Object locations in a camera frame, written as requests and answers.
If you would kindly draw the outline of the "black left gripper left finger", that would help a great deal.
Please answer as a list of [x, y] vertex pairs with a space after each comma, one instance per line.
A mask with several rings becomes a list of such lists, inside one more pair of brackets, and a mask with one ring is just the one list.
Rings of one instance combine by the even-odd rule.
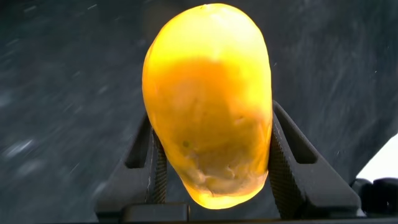
[[131, 204], [164, 203], [166, 188], [167, 158], [144, 114], [131, 147], [99, 194], [95, 212], [115, 215]]

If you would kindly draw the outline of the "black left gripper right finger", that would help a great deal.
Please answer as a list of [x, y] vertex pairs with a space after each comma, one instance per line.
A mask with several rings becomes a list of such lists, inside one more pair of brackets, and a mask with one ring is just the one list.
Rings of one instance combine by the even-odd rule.
[[273, 103], [268, 170], [281, 218], [351, 218], [363, 214], [358, 194], [277, 102]]

